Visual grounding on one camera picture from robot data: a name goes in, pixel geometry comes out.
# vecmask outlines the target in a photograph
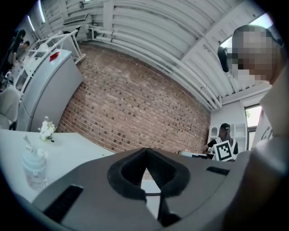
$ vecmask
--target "red object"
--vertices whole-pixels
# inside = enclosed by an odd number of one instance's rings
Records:
[[[51,55],[49,62],[51,62],[52,60],[56,59],[56,58],[58,57],[58,55],[59,55],[59,52],[60,52],[60,51],[58,51],[58,52],[56,52],[55,54]]]

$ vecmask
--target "white table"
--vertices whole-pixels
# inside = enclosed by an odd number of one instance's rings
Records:
[[[53,140],[42,141],[39,133],[0,129],[0,166],[11,189],[32,202],[40,191],[31,189],[25,178],[22,154],[26,148],[23,136],[27,134],[32,145],[48,151],[48,184],[87,161],[112,155],[113,152],[87,140],[78,133],[55,133]]]

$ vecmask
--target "brick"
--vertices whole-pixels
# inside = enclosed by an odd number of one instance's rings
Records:
[[[139,147],[203,152],[210,113],[182,86],[128,55],[80,48],[86,53],[78,65],[84,81],[57,132],[78,132],[114,152]]]

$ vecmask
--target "white chair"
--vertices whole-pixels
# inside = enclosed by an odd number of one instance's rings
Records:
[[[0,93],[0,128],[9,129],[16,122],[19,108],[19,95],[16,90],[6,88]]]

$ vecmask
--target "fluorescent light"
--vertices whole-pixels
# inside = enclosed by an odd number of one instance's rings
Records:
[[[262,16],[260,16],[259,18],[255,19],[253,22],[251,22],[250,25],[260,26],[260,27],[264,27],[267,29],[273,25],[273,22],[270,19],[268,14],[263,14]],[[220,46],[232,48],[232,36],[227,38]]]
[[[44,17],[43,11],[42,11],[41,1],[40,0],[38,0],[38,8],[39,8],[39,12],[40,12],[42,21],[45,22],[45,17]]]
[[[27,18],[28,18],[28,20],[29,20],[29,22],[30,22],[30,26],[31,26],[32,30],[35,31],[35,30],[34,30],[34,27],[33,27],[33,25],[32,25],[32,23],[31,23],[31,20],[30,20],[29,15],[27,15]]]

